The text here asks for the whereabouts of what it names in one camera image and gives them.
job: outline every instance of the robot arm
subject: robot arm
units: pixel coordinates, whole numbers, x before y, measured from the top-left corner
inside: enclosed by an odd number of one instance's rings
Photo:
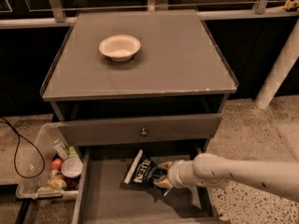
[[[299,202],[299,163],[231,161],[202,153],[193,161],[175,161],[167,178],[175,188],[223,188],[228,180]]]

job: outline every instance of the cord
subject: cord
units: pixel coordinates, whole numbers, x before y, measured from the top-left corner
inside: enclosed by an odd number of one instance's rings
[[[17,143],[17,147],[16,147],[16,151],[15,151],[15,154],[14,154],[14,159],[13,159],[13,164],[14,164],[15,171],[17,172],[17,174],[19,176],[21,176],[22,178],[34,178],[34,177],[39,176],[44,171],[44,169],[45,169],[45,159],[44,159],[43,155],[41,154],[41,152],[39,151],[39,149],[37,148],[37,146],[35,146],[26,137],[24,137],[23,135],[19,134],[19,132],[6,119],[4,119],[3,117],[0,117],[0,119],[4,121],[4,122],[0,121],[0,123],[4,123],[7,126],[9,126],[11,128],[11,130],[18,136],[18,143]],[[19,170],[18,170],[18,168],[17,168],[17,161],[16,161],[16,159],[17,159],[17,153],[18,153],[18,150],[19,150],[21,138],[23,140],[27,141],[31,146],[33,146],[36,149],[36,151],[38,152],[38,154],[40,155],[40,157],[41,157],[41,160],[43,162],[43,168],[41,169],[41,171],[37,175],[32,175],[32,176],[21,175],[20,172],[19,172]]]

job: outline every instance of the bowl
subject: bowl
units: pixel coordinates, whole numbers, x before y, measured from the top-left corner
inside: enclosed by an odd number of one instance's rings
[[[80,158],[70,158],[64,161],[62,173],[66,177],[76,178],[81,175],[82,167],[83,164]]]
[[[136,54],[140,47],[140,42],[130,35],[113,35],[100,43],[99,51],[115,62],[125,62]]]

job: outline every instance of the drawer knob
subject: drawer knob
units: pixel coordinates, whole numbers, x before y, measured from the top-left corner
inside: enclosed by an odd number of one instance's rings
[[[141,132],[140,132],[140,135],[143,136],[143,137],[146,137],[148,136],[148,132],[145,128],[142,128]]]

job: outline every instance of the terrazzo floor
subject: terrazzo floor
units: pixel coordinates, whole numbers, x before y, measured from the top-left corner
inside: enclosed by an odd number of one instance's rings
[[[246,161],[299,161],[299,96],[275,98],[262,111],[251,99],[228,101],[223,120],[207,152],[227,159]],[[42,124],[52,115],[9,117],[11,124],[34,141]],[[0,123],[0,185],[17,183],[13,167],[16,135]],[[21,147],[26,146],[21,140]],[[299,204],[230,182],[225,189],[212,190],[222,220],[243,223],[298,223]],[[70,223],[74,202],[31,202],[24,223]],[[13,194],[0,192],[0,223],[14,223],[21,202]]]

